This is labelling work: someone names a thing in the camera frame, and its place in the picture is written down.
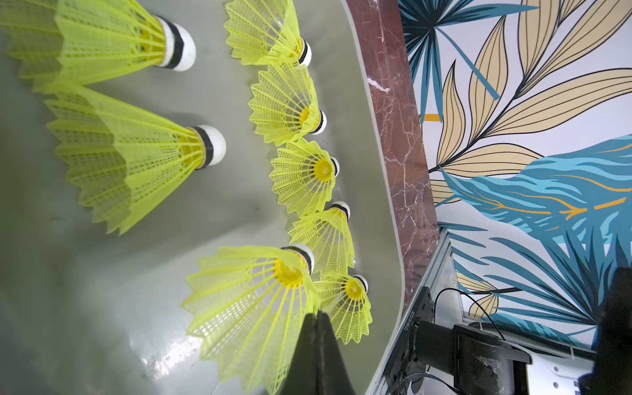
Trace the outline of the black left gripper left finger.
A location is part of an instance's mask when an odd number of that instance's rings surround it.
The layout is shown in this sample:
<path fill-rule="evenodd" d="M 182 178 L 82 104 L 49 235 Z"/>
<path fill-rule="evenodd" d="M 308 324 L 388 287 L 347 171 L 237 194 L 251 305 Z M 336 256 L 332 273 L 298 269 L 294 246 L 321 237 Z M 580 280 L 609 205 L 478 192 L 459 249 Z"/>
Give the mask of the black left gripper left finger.
<path fill-rule="evenodd" d="M 307 314 L 279 394 L 312 395 L 317 391 L 318 316 Z"/>

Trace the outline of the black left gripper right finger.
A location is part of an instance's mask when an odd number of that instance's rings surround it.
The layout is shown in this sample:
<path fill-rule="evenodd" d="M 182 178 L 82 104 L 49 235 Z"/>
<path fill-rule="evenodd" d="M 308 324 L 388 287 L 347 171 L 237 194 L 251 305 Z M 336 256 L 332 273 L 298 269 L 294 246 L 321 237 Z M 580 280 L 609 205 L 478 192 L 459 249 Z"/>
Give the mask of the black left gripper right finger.
<path fill-rule="evenodd" d="M 318 312 L 318 394 L 355 394 L 331 320 L 323 311 Z"/>

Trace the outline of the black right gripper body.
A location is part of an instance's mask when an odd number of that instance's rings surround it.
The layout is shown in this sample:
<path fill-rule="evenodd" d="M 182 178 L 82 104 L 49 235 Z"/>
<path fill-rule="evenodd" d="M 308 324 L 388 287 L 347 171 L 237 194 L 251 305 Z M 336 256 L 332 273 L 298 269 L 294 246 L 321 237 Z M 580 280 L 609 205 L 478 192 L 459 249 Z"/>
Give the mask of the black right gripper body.
<path fill-rule="evenodd" d="M 424 286 L 398 335 L 384 376 L 388 394 L 417 391 L 425 379 L 437 380 L 434 368 L 451 375 L 457 394 L 527 394 L 528 352 L 478 329 L 435 323 L 435 303 Z"/>

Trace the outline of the yellow shuttlecock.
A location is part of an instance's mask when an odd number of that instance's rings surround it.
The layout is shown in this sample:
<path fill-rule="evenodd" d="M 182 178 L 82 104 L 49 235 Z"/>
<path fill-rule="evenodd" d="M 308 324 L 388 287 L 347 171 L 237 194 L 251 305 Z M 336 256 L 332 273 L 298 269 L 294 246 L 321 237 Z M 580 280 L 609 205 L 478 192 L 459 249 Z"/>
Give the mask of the yellow shuttlecock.
<path fill-rule="evenodd" d="M 55 116 L 46 127 L 59 140 L 55 155 L 68 167 L 66 180 L 108 233 L 123 235 L 195 171 L 225 157 L 225 138 L 212 126 L 183 127 L 71 83 L 44 93 Z"/>
<path fill-rule="evenodd" d="M 160 67 L 189 70 L 197 49 L 181 25 L 137 1 L 3 1 L 6 53 L 34 92 L 51 84 L 82 86 Z"/>
<path fill-rule="evenodd" d="M 226 43 L 243 65 L 311 63 L 313 52 L 301 34 L 293 1 L 235 0 L 225 10 Z"/>
<path fill-rule="evenodd" d="M 355 249 L 349 227 L 351 208 L 333 202 L 326 210 L 302 217 L 289 231 L 292 244 L 309 247 L 314 255 L 314 272 L 321 275 L 347 274 L 355 263 Z"/>
<path fill-rule="evenodd" d="M 330 273 L 314 283 L 320 309 L 329 316 L 336 339 L 359 343 L 373 322 L 368 281 L 359 274 Z"/>
<path fill-rule="evenodd" d="M 182 307 L 194 316 L 187 334 L 201 339 L 200 359 L 217 363 L 220 380 L 239 377 L 245 393 L 277 393 L 304 318 L 320 304 L 313 252 L 302 244 L 221 247 L 198 264 Z"/>
<path fill-rule="evenodd" d="M 277 202 L 298 217 L 324 210 L 341 169 L 339 161 L 316 141 L 304 138 L 279 148 L 272 166 L 269 177 Z"/>
<path fill-rule="evenodd" d="M 321 134 L 328 120 L 306 66 L 273 64 L 258 71 L 249 101 L 250 121 L 265 143 L 282 146 Z"/>

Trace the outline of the grey-green plastic storage tray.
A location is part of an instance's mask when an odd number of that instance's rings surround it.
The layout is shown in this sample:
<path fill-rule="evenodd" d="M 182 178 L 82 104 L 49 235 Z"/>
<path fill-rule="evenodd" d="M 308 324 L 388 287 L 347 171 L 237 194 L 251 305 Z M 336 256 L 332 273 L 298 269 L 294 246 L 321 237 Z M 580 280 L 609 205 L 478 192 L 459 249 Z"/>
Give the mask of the grey-green plastic storage tray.
<path fill-rule="evenodd" d="M 291 217 L 272 191 L 276 148 L 255 134 L 248 105 L 256 67 L 232 58 L 221 1 L 148 1 L 181 24 L 197 58 L 185 72 L 151 67 L 98 92 L 225 137 L 217 166 L 194 173 L 124 235 L 78 202 L 54 155 L 40 94 L 1 57 L 1 390 L 6 394 L 238 394 L 199 358 L 182 308 L 199 258 L 222 246 L 282 246 Z M 338 159 L 333 194 L 352 210 L 355 268 L 373 316 L 342 346 L 359 394 L 372 390 L 401 321 L 403 260 L 357 28 L 348 1 L 296 3 L 311 45 L 309 73 L 328 117 L 319 145 Z"/>

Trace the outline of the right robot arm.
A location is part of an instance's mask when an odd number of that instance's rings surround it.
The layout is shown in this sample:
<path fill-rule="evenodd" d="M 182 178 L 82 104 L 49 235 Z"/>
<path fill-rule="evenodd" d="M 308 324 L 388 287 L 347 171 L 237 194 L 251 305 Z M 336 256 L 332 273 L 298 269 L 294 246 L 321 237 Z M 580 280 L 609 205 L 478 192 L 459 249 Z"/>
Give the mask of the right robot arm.
<path fill-rule="evenodd" d="M 438 377 L 442 372 L 452 383 Z M 386 394 L 421 390 L 424 381 L 445 383 L 453 394 L 629 394 L 631 392 L 631 271 L 617 269 L 597 327 L 592 368 L 546 356 L 500 330 L 435 323 L 429 288 L 411 306 L 384 371 Z"/>

